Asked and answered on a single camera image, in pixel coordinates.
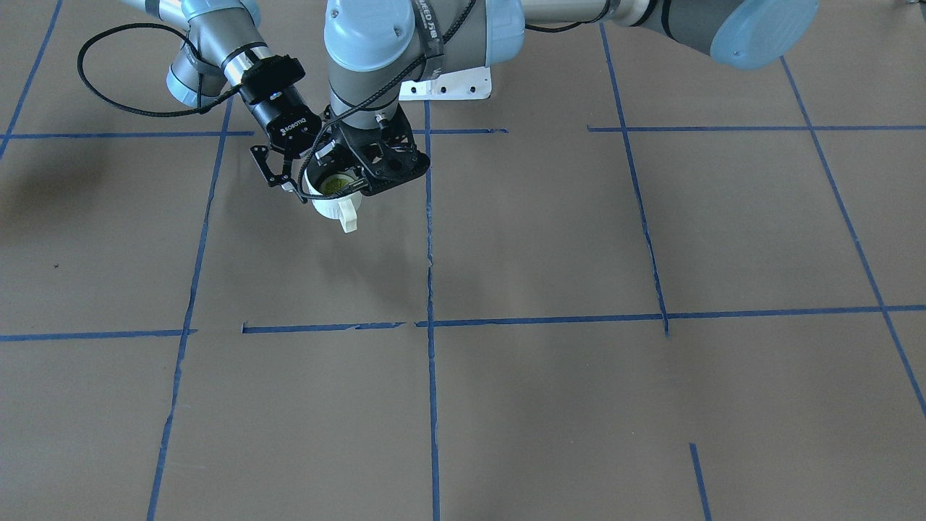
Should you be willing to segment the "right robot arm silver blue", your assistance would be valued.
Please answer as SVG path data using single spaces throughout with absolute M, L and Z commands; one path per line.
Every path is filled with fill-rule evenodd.
M 297 91 L 305 76 L 294 57 L 276 55 L 258 26 L 255 1 L 129 1 L 133 9 L 184 30 L 166 85 L 179 102 L 204 109 L 223 89 L 234 90 L 266 135 L 252 157 L 269 187 L 294 192 L 307 203 L 307 192 L 292 175 L 292 162 L 304 157 L 321 129 L 321 120 Z

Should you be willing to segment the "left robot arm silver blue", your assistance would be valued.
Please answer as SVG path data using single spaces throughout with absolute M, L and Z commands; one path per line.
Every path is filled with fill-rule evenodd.
M 330 1 L 331 116 L 372 129 L 393 118 L 404 80 L 508 62 L 528 30 L 570 24 L 645 27 L 731 68 L 762 68 L 818 10 L 817 1 Z

